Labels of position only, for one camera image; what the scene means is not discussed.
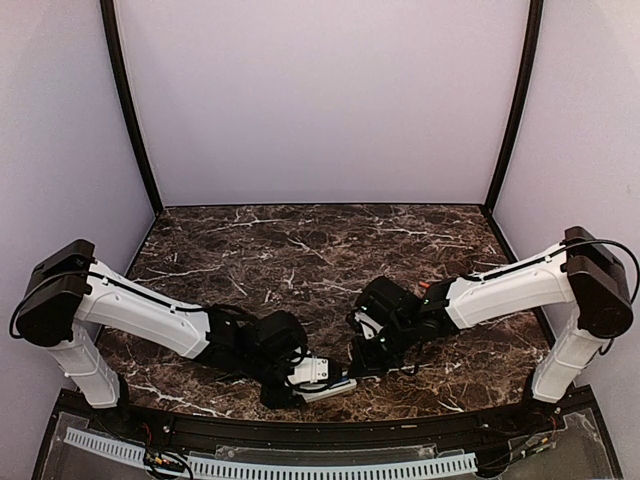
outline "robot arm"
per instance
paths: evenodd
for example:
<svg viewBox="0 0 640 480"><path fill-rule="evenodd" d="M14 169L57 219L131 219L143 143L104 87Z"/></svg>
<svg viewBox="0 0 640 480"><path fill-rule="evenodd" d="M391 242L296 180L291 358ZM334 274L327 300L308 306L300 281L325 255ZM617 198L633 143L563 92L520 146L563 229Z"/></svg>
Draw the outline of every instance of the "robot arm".
<svg viewBox="0 0 640 480"><path fill-rule="evenodd" d="M309 354L295 316L277 311L258 320L232 306L178 302L137 285L93 258L78 240L33 271L17 309L16 328L47 348L94 408L126 396L126 384L104 362L82 326L108 325L163 345L179 355L261 383L261 401L283 408L355 387L333 360Z"/></svg>
<svg viewBox="0 0 640 480"><path fill-rule="evenodd" d="M356 302L348 322L350 376L379 375L404 363L415 344L453 335L486 320L553 303L574 305L549 356L538 366L533 398L557 402L596 352L633 321L624 267L580 227L531 258L430 286L422 299L385 277Z"/></svg>

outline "wire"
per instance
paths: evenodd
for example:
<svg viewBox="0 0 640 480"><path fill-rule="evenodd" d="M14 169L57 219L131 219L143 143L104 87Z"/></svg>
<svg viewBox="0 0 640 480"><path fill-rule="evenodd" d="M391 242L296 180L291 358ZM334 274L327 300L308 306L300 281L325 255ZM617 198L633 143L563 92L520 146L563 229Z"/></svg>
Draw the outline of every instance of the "wire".
<svg viewBox="0 0 640 480"><path fill-rule="evenodd" d="M541 416L542 417L542 421L546 420L546 415L540 411L533 411L532 412L535 415ZM544 427L544 425L539 426L538 428L538 432L542 431L542 428ZM483 432L487 432L487 433L495 433L496 435L503 435L506 437L518 437L520 435L522 435L525 430L528 428L528 426L524 426L523 428L521 428L520 430L511 430L511 431L506 431L506 430L500 430L498 428L494 428L491 427L487 424L484 425L480 425L478 427L476 427L476 430L482 430Z"/></svg>
<svg viewBox="0 0 640 480"><path fill-rule="evenodd" d="M498 458L494 458L492 461L487 462L487 463L485 463L483 465L478 465L478 468L487 468L487 467L489 467L489 465L493 465L494 463L499 462L503 458L510 457L514 452L516 452L517 450L520 450L522 447L524 447L533 437L538 435L538 433L540 433L541 430L542 430L542 428L536 429L531 435L529 435L523 441L519 442L515 447L511 448L507 453L505 453L504 455L499 456Z"/></svg>
<svg viewBox="0 0 640 480"><path fill-rule="evenodd" d="M607 353L609 353L609 350L611 350L611 347L613 347L614 340L615 338L612 338L611 340L609 340L609 343L607 344L606 347L604 347L604 350L602 350L602 347L598 349L598 353L600 354L600 356L604 357Z"/></svg>
<svg viewBox="0 0 640 480"><path fill-rule="evenodd" d="M558 433L558 421L556 420L555 415L551 415L551 422L553 423L553 433L551 434L551 439L556 439L556 434Z"/></svg>
<svg viewBox="0 0 640 480"><path fill-rule="evenodd" d="M638 296L638 290L640 290L640 262L638 262L638 258L636 257L636 255L631 251L631 249L629 247L627 247L626 245L623 245L620 242L616 242L615 240L607 240L607 239L593 239L593 240L581 240L579 242L576 243L571 243L569 245L564 245L563 247L559 248L558 250L551 252L548 255L545 255L544 257L540 257L540 258L535 258L533 260L530 260L529 262L525 262L521 265L517 265L515 267L512 268L508 268L506 270L501 270L499 272L496 273L489 273L488 275L484 275L484 276L474 276L474 275L461 275L461 277L465 280L469 280L471 282L484 282L486 280L493 280L495 278L499 278L502 277L503 275L506 275L508 273L513 273L516 272L518 270L522 270L523 268L527 268L530 267L532 265L535 265L537 263L542 263L545 261L545 259L547 257L555 257L557 255L560 255L561 253L566 252L567 250L571 250L577 247L582 247L584 245L612 245L614 247L618 247L621 250L623 250L627 255L629 255L629 257L631 258L633 265L635 267L636 270L636 286L633 289L633 294L631 295L631 299L630 299L630 303L634 303L637 296Z"/></svg>
<svg viewBox="0 0 640 480"><path fill-rule="evenodd" d="M335 381L335 382L322 384L322 387L319 387L319 388L306 389L306 388L300 387L299 385L294 385L293 383L291 383L291 380L289 380L288 377L285 377L285 379L284 379L284 383L286 383L287 386L291 387L291 389L293 391L298 392L298 393L320 393L320 392L326 392L327 390L329 390L330 388L335 387L337 384L341 383L342 381L343 381L343 379L340 379L340 380Z"/></svg>
<svg viewBox="0 0 640 480"><path fill-rule="evenodd" d="M143 292L141 290L138 290L137 288L132 287L131 285L127 285L126 283L122 283L119 282L118 280L115 280L111 277L107 277L106 275L103 275L101 273L96 273L96 272L88 272L88 275L90 277L94 277L97 278L99 280L107 280L109 283L112 283L113 285L115 285L116 287L122 288L123 290L126 290L128 292L131 292L135 295L138 295L142 298L145 298L146 300L149 300L151 302L157 303L159 305L162 305L164 307L167 308L171 308L174 309L176 312L186 312L186 313L197 313L197 312L210 312L210 311L215 311L215 310L222 310L222 311L227 311L227 312L234 312L237 316L242 317L240 318L241 321L256 321L258 320L258 317L256 317L255 315L251 315L250 313L248 313L247 311L243 310L240 307L236 307L235 305L228 305L225 303L214 303L211 305L205 305L205 306L198 306L198 307L181 307L179 305L174 305L170 302L166 302L164 300L161 300L157 297L154 297L153 295L149 295L146 292Z"/></svg>
<svg viewBox="0 0 640 480"><path fill-rule="evenodd" d="M107 427L104 422L100 419L100 417L98 417L97 415L94 415L93 420L95 420L95 422L100 425L102 427L102 429L107 432L109 435L111 435L113 438L120 440L123 443L126 443L128 445L134 445L134 443L128 439L123 437L122 435L119 435L117 433L115 433L113 430L111 430L109 427ZM147 475L156 478L156 479L162 479L162 480L169 480L169 479L174 479L174 478L180 478L182 476L182 473L187 472L189 474L189 480L194 480L194 475L193 475L193 470L191 469L191 466L187 463L187 461L182 458L179 454L175 453L175 452L169 452L166 450L162 450L159 448L150 448L151 445L151 441L153 439L152 435L151 435L151 429L149 428L149 425L147 425L146 423L142 423L142 427L145 429L145 431L147 432L147 442L145 443L145 457L148 456L156 456L155 454L157 454L157 456L162 457L163 455L165 457L169 457L172 460L174 460L175 462L179 463L183 468L184 471L181 473L178 473L178 475L168 475L162 472L159 472L157 467L153 464L153 463L149 463L148 465L145 464L145 466L148 466L151 471L153 473L149 473L146 469L145 472L147 472Z"/></svg>
<svg viewBox="0 0 640 480"><path fill-rule="evenodd" d="M280 365L285 367L285 368L295 368L299 365L302 364L302 362L304 362L305 358L312 358L312 355L309 354L309 352L307 351L306 354L300 354L297 357L294 357L293 359L287 359L287 360L283 360Z"/></svg>
<svg viewBox="0 0 640 480"><path fill-rule="evenodd" d="M524 460L527 457L538 455L539 453L542 453L548 450L549 448L552 448L553 446L554 446L554 443L549 442L549 437L544 437L538 440L535 444L520 451L520 453L518 453L518 455L515 458L511 459L507 463L503 463L500 465L493 465L493 466L484 467L484 468L485 470L504 470L505 468L513 465L514 463L518 463L520 460Z"/></svg>
<svg viewBox="0 0 640 480"><path fill-rule="evenodd" d="M15 310L11 314L11 320L9 320L9 336L11 338L16 339L16 340L20 340L20 339L24 338L22 335L20 335L19 333L15 333L13 330L14 330L14 327L15 327L16 319L18 318L18 315L20 314L20 310L22 310L22 308L31 299L31 297L33 297L36 293L38 293L44 287L49 286L51 283L54 282L54 280L58 280L59 278L65 277L67 275L84 275L84 274L85 274L85 272L78 272L78 271L73 271L73 270L56 273L56 274L51 275L50 277L45 278L38 285L33 287L24 296L24 298L22 300L20 300L20 303L18 303L18 306L15 308Z"/></svg>

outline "black cable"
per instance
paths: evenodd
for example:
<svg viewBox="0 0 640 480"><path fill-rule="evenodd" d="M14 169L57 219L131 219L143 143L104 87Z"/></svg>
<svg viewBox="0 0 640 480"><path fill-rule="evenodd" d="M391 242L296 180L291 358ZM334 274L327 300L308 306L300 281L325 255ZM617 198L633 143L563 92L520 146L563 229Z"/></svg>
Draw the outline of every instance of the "black cable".
<svg viewBox="0 0 640 480"><path fill-rule="evenodd" d="M564 245L563 247L559 248L558 250L551 252L548 255L545 255L544 257L540 257L540 258L536 258L534 260L531 260L529 262L523 263L521 265L517 265L515 267L512 268L507 268L506 270L501 270L499 272L496 273L490 273L488 275L484 275L484 276L473 276L473 275L461 275L460 277L465 279L465 280L469 280L471 282L484 282L487 280L493 280L495 278L500 278L503 275L506 275L508 273L513 273L516 272L518 270L522 270L523 268L527 268L530 267L531 265L535 265L537 263L542 263L545 261L545 259L547 257L555 257L557 255L560 255L561 253L566 252L567 250L571 250L573 248L577 248L577 247L582 247L584 245L612 245L614 247L618 247L621 250L623 250L627 255L629 255L629 257L631 258L631 260L633 261L633 265L635 267L636 270L636 286L633 289L633 294L631 295L631 299L630 299L630 303L634 303L637 296L638 296L638 290L640 290L640 262L638 262L638 258L635 256L635 254L631 251L631 249L629 247L627 247L626 245L623 245L620 242L616 242L615 240L607 240L607 239L593 239L593 240L580 240L579 242L576 243L570 243L569 245Z"/></svg>
<svg viewBox="0 0 640 480"><path fill-rule="evenodd" d="M543 417L542 418L543 422L547 420L546 415L544 413L540 412L540 411L534 411L532 413L534 415L538 415L538 416ZM544 424L540 425L536 431L538 433L541 432L543 427L544 427ZM519 437L520 435L524 434L525 430L527 428L528 428L528 426L525 425L520 430L506 431L506 430L500 430L498 428L494 428L494 427L491 427L491 426L485 424L485 425L480 425L478 427L475 427L475 430L481 430L481 431L487 432L487 433L492 433L492 434L496 434L496 435L502 435L502 436L505 436L505 437L515 438L515 437Z"/></svg>
<svg viewBox="0 0 640 480"><path fill-rule="evenodd" d="M49 286L51 283L53 283L55 280L58 280L59 278L65 277L67 275L84 275L84 273L85 272L78 272L77 270L76 271L67 271L67 272L55 273L55 274L51 275L50 277L45 278L38 285L33 287L29 291L29 293L27 293L24 296L24 298L22 300L20 300L20 303L18 303L18 306L15 308L15 310L11 314L11 320L9 320L9 336L11 338L16 339L16 340L20 340L20 339L23 338L22 335L20 335L18 333L15 333L13 330L14 330L14 327L15 327L16 319L18 318L18 315L20 314L20 310L22 310L24 305L29 301L29 299L31 297L33 297L36 293L38 293L44 287Z"/></svg>
<svg viewBox="0 0 640 480"><path fill-rule="evenodd" d="M102 275L101 273L96 273L96 272L89 272L89 276L90 277L94 277L97 278L99 280L107 280L109 283L112 283L113 285L115 285L116 287L122 288L123 290L126 290L128 292L131 292L135 295L138 295L142 298L145 298L146 300L149 300L151 302L157 303L158 305L162 305L163 307L167 307L169 309L174 309L176 312L186 312L186 313L197 313L197 312L209 312L209 311L213 311L213 310L223 310L223 311L227 311L227 312L234 312L236 315L238 315L239 320L241 321L256 321L258 320L258 317L256 317L255 315L251 315L250 313L248 313L246 310L243 310L240 307L236 307L235 305L228 305L225 303L214 303L212 305L206 305L206 306L198 306L198 307L180 307L178 305L174 305L172 303L169 302L165 302L164 300L161 300L157 297L154 297L153 295L149 295L146 292L140 291L137 288L134 288L130 285L127 285L125 283L119 282L118 280L115 280L111 277L107 277L106 275Z"/></svg>
<svg viewBox="0 0 640 480"><path fill-rule="evenodd" d="M478 465L478 468L487 468L489 467L489 465L493 465L494 463L499 462L500 460L502 460L503 458L507 458L510 457L511 454L513 454L514 452L520 450L522 447L524 447L533 437L535 437L536 435L538 435L541 431L542 428L544 427L540 427L537 428L531 435L529 435L527 438L525 438L523 441L521 441L520 443L518 443L515 447L511 448L507 453L505 453L504 455L499 456L498 458L494 458L492 461L487 462L483 465Z"/></svg>
<svg viewBox="0 0 640 480"><path fill-rule="evenodd" d="M337 384L339 384L342 381L343 381L343 379L340 379L340 380L335 381L335 382L324 383L324 384L322 384L322 387L319 387L319 388L306 389L306 388L300 387L299 385L294 385L293 383L291 383L291 380L289 380L288 377L285 377L285 379L284 379L284 383L286 383L287 386L290 387L294 392L298 392L298 393L320 393L320 392L326 392L327 390L329 390L330 388L333 388L334 386L336 386Z"/></svg>
<svg viewBox="0 0 640 480"><path fill-rule="evenodd" d="M300 355L295 360L286 360L282 362L281 366L285 368L295 368L302 364L305 358L311 358L311 355Z"/></svg>
<svg viewBox="0 0 640 480"><path fill-rule="evenodd" d="M116 432L114 432L113 430L111 430L109 427L107 427L104 422L100 419L100 417L98 417L97 415L94 415L93 420L95 420L95 422L100 425L102 427L102 429L107 432L107 434L111 435L113 438L115 438L116 440L120 440L123 443L126 443L128 445L135 445L134 442L132 442L130 439L123 437L122 435L117 434ZM152 476L154 476L155 478L158 479L162 479L162 480L169 480L169 479L174 479L174 478L180 478L180 476L182 476L182 473L187 472L189 474L189 480L194 480L194 474L193 474L193 470L191 469L191 466L186 462L186 460L184 460L184 458L182 458L179 454L175 453L175 452L169 452L166 450L162 450L159 448L154 448L151 449L149 445L145 445L145 456L147 454L152 455L157 453L158 455L162 456L166 456L169 457L173 460L175 460L177 463L179 463L180 465L182 465L182 467L184 467L184 471L179 473L178 475L168 475L165 473L161 473L157 471L157 467L153 464L150 463L148 466L151 471L153 472Z"/></svg>
<svg viewBox="0 0 640 480"><path fill-rule="evenodd" d="M612 338L611 340L609 340L609 343L607 344L606 347L604 347L604 350L602 350L602 347L598 349L598 353L600 354L600 356L604 357L607 353L609 353L609 350L611 350L611 347L613 347L614 340L615 338Z"/></svg>
<svg viewBox="0 0 640 480"><path fill-rule="evenodd" d="M504 470L505 468L510 467L514 463L518 463L520 460L523 460L525 458L526 457L523 457L522 455L518 455L516 458L514 458L513 460L510 460L507 463L503 463L501 465L493 465L491 467L483 467L483 468L485 470Z"/></svg>

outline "lavender wall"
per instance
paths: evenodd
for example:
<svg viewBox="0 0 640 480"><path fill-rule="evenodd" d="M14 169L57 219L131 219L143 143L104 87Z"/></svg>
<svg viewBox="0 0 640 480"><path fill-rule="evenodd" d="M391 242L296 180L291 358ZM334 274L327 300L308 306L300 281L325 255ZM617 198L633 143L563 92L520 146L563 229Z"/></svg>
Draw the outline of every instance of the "lavender wall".
<svg viewBox="0 0 640 480"><path fill-rule="evenodd" d="M482 202L528 3L119 1L163 200Z"/></svg>
<svg viewBox="0 0 640 480"><path fill-rule="evenodd" d="M632 0L545 2L527 106L496 211L520 257L575 224L640 254L639 22L640 4ZM550 313L557 331L563 318ZM635 325L580 379L595 389L628 478L640 470L638 344Z"/></svg>
<svg viewBox="0 0 640 480"><path fill-rule="evenodd" d="M123 271L152 221L97 1L0 2L0 478L30 478L62 375L7 335L31 269L84 237Z"/></svg>

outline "black frame edge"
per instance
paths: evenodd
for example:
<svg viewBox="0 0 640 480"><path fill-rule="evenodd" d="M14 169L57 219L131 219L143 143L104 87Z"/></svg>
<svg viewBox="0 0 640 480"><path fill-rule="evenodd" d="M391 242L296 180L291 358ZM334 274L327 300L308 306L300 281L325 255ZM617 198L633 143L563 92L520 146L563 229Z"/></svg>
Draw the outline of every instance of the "black frame edge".
<svg viewBox="0 0 640 480"><path fill-rule="evenodd" d="M63 389L60 390L58 398L60 398L62 390ZM47 462L47 457L49 456L49 445L51 445L51 439L53 438L53 434L56 431L59 416L60 414L58 412L58 401L56 401L56 405L53 407L51 415L49 415L49 421L47 422L47 427L44 431L44 435L42 436L42 442L40 442L40 450L38 450L38 456L36 457L36 464L33 467L31 480L40 480L42 478L42 474L44 473L44 466Z"/></svg>
<svg viewBox="0 0 640 480"><path fill-rule="evenodd" d="M515 253L513 253L513 250L511 249L509 242L507 242L507 239L504 236L504 233L502 233L502 229L496 222L495 218L493 218L493 214L491 213L491 211L485 205L481 205L480 212L482 213L485 220L487 221L487 224L489 225L491 232L496 237L496 240L500 245L500 249L504 252L504 255L505 257L507 257L507 260L509 261L509 263L517 262L518 259ZM542 308L540 307L533 308L532 312L536 316L536 319L538 320L538 324L542 329L542 334L544 335L545 340L549 344L549 347L553 347L553 344L556 343L556 336L553 334L553 330L551 329L551 324L549 323L549 319L547 318L547 315L544 313L544 310L542 310Z"/></svg>
<svg viewBox="0 0 640 480"><path fill-rule="evenodd" d="M133 153L136 157L136 163L138 164L149 202L155 214L158 215L162 213L164 206L162 205L160 192L153 177L149 157L147 156L147 151L142 140L142 133L140 131L140 124L138 123L138 117L136 116L133 97L131 96L131 88L127 78L113 0L100 0L100 9L102 11L104 34L109 49L109 58L111 59L111 69L113 70L113 78L116 83L116 89L118 90L118 97L120 98L122 115L127 125L129 140L133 147Z"/></svg>
<svg viewBox="0 0 640 480"><path fill-rule="evenodd" d="M209 207L268 207L268 206L340 206L340 205L421 205L421 206L452 206L452 207L482 207L481 203L433 203L433 202L265 202L265 203L203 203L193 205L166 205L165 208L209 208Z"/></svg>
<svg viewBox="0 0 640 480"><path fill-rule="evenodd" d="M611 468L616 478L622 478L619 460L613 449L611 438L604 425L602 412L589 385L579 387L567 395L558 404L564 414L590 408L607 452ZM172 413L145 407L132 406L132 412L144 418L152 430L162 432L163 427L172 425L171 435L160 434L157 444L178 451L198 450L215 451L217 445L245 446L253 448L289 449L290 434L297 429L302 434L303 444L296 441L294 450L338 449L358 450L389 446L407 446L436 443L443 451L462 448L476 453L493 448L505 442L503 437L486 436L477 431L477 426L486 423L488 418L501 417L518 408L517 404L504 405L475 412L458 413L435 417L419 417L410 419L414 428L406 429L406 420L381 422L346 422L346 423L287 423L228 420L215 417L201 417L181 413ZM57 418L61 412L79 415L91 421L94 411L86 403L83 395L62 389L50 418L50 425L38 455L33 480L42 472L49 445L55 431Z"/></svg>
<svg viewBox="0 0 640 480"><path fill-rule="evenodd" d="M542 21L542 6L544 0L531 0L529 4L529 17L527 19L527 30L524 36L524 46L522 47L522 57L520 59L520 69L518 70L518 79L516 88L513 93L511 102L511 110L509 111L509 120L505 128L502 146L498 154L489 192L484 202L484 206L493 213L496 207L504 179L509 168L509 161L513 153L513 147L518 136L520 121L522 120L522 112L524 111L525 101L527 99L527 91L529 90L529 82L531 80L531 72L533 71L533 63L536 56L536 48L538 46L538 36L540 33L540 24Z"/></svg>
<svg viewBox="0 0 640 480"><path fill-rule="evenodd" d="M151 225L149 225L149 229L147 230L147 233L145 233L144 238L140 242L140 245L138 245L138 249L136 250L136 253L133 255L131 262L129 262L129 266L127 267L127 270L124 272L125 278L129 278L129 275L131 275L131 270L133 270L133 267L138 261L140 252L142 252L142 250L144 249L144 246L147 244L147 240L149 240L149 236L151 235L151 232L153 232L153 229L156 227L156 224L158 223L158 217L160 217L160 214L157 214L153 217L153 221L151 222Z"/></svg>

